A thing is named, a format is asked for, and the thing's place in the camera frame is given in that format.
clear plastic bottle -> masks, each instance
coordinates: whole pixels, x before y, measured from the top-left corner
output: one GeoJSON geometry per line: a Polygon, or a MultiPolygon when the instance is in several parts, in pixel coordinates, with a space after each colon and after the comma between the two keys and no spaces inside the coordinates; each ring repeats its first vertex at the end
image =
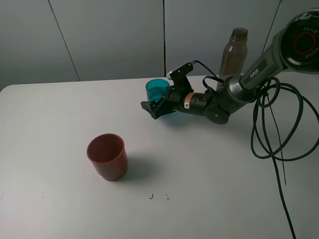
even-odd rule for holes
{"type": "MultiPolygon", "coordinates": [[[[219,78],[226,80],[230,76],[240,75],[247,56],[247,35],[245,28],[235,28],[229,38],[229,42],[224,48],[221,61],[219,78]]],[[[221,83],[217,84],[217,90],[221,88],[221,83]]]]}

warning label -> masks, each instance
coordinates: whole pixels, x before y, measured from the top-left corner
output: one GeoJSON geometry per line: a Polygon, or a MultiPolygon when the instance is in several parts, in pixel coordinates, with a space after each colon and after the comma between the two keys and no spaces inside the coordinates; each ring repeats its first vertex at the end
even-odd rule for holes
{"type": "Polygon", "coordinates": [[[189,93],[186,98],[185,98],[185,102],[184,102],[184,108],[185,109],[189,109],[189,106],[190,106],[190,99],[192,98],[192,96],[195,95],[194,92],[192,93],[189,93]]]}

white table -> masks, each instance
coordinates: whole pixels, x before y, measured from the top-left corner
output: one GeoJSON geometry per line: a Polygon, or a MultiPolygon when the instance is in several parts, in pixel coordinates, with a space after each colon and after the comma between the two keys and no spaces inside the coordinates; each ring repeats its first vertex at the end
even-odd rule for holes
{"type": "MultiPolygon", "coordinates": [[[[313,76],[279,78],[319,106],[313,76]]],[[[204,91],[202,77],[190,79],[204,91]]],[[[250,150],[253,105],[227,125],[182,113],[154,120],[140,106],[148,80],[17,85],[0,93],[1,239],[291,238],[273,165],[250,150]],[[101,178],[86,156],[89,142],[107,132],[124,139],[129,157],[120,182],[101,178]]],[[[283,93],[274,106],[283,137],[296,102],[283,93]]],[[[305,111],[287,157],[318,136],[305,111]]],[[[273,129],[270,136],[277,143],[273,129]]],[[[319,235],[318,169],[318,150],[286,164],[284,193],[298,238],[319,235]]]]}

blue plastic cup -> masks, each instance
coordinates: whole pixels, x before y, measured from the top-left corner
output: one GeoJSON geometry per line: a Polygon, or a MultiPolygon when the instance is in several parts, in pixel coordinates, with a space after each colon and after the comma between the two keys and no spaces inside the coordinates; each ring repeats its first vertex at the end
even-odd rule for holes
{"type": "Polygon", "coordinates": [[[169,83],[163,79],[153,79],[146,84],[148,101],[159,101],[169,91],[169,83]]]}

red cup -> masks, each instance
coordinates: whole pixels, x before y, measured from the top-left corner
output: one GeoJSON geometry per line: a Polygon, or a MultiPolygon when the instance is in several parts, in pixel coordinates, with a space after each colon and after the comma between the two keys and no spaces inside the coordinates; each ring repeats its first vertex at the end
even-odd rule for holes
{"type": "Polygon", "coordinates": [[[128,169],[124,142],[116,134],[106,133],[96,137],[89,144],[87,155],[96,171],[108,181],[119,180],[128,169]]]}

